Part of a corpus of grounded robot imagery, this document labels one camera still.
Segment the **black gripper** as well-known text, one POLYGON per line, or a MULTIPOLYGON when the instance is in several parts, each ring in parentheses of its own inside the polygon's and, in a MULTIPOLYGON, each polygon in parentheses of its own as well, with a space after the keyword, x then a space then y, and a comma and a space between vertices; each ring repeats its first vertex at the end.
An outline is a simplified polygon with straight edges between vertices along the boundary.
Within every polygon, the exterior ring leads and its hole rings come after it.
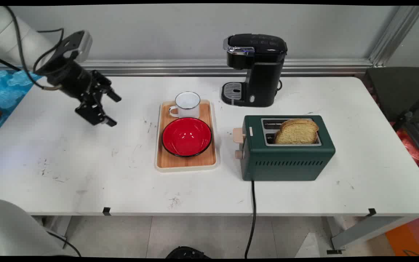
POLYGON ((113 90, 112 82, 98 70, 87 71, 72 58, 56 58, 42 65, 40 74, 48 81, 44 90, 61 91, 79 100, 75 113, 92 126, 117 125, 117 121, 105 113, 101 100, 103 94, 114 102, 120 102, 122 98, 113 90))

